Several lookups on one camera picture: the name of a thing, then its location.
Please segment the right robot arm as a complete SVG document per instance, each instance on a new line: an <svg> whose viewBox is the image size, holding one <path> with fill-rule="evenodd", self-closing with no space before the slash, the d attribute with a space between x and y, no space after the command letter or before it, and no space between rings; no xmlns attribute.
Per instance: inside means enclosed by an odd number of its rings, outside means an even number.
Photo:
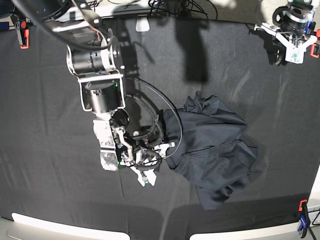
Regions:
<svg viewBox="0 0 320 240"><path fill-rule="evenodd" d="M66 64L77 78L82 109L95 115L93 132L102 168L114 172L130 168L142 186L154 186L156 170L175 144L165 141L160 117L152 105L143 96L126 92L125 66L113 30L85 0L16 0L14 5L66 44ZM147 130L128 132L127 98L150 114L152 122Z"/></svg>

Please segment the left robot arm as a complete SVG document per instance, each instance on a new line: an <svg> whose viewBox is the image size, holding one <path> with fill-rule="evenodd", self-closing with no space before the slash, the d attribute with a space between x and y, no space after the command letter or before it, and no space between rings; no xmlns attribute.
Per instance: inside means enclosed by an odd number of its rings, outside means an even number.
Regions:
<svg viewBox="0 0 320 240"><path fill-rule="evenodd" d="M302 64L308 49L311 57L320 57L320 30L315 29L314 21L319 4L318 0L289 0L274 10L272 24L256 17L254 30L269 35L267 53L270 64Z"/></svg>

